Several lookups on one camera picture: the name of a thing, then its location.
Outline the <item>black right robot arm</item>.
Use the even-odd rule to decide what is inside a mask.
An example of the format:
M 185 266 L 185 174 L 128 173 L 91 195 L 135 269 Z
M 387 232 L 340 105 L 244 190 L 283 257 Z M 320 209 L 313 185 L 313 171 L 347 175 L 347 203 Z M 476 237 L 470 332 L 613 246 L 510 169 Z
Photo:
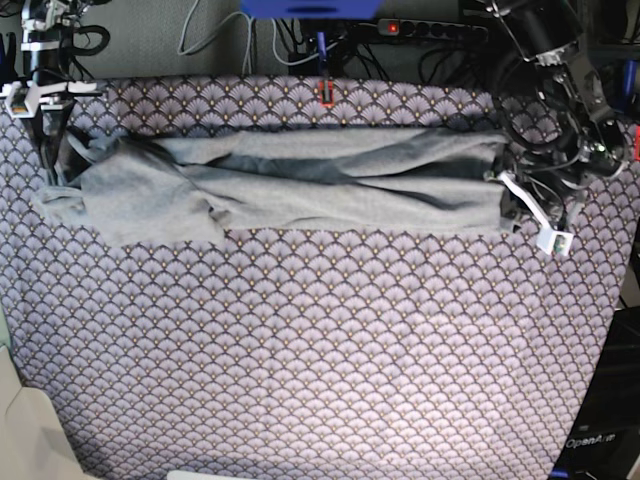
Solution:
M 3 88 L 7 113 L 20 120 L 33 142 L 49 184 L 58 183 L 56 163 L 67 122 L 79 98 L 97 97 L 101 84 L 78 61 L 104 51 L 110 32 L 84 25 L 98 1 L 26 1 L 21 10 L 23 77 Z

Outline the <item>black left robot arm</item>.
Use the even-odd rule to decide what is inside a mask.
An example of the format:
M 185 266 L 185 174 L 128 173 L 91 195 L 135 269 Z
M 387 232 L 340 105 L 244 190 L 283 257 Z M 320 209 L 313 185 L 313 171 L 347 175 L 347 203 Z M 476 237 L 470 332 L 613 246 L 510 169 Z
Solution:
M 523 150 L 510 172 L 550 226 L 564 230 L 569 209 L 583 202 L 588 185 L 613 178 L 628 165 L 629 146 L 581 46 L 583 29 L 568 2 L 488 1 L 485 8 L 513 42 L 491 88 L 505 133 Z M 554 111 L 559 132 L 553 139 L 526 139 L 505 109 L 501 96 L 517 73 L 532 77 L 538 100 Z

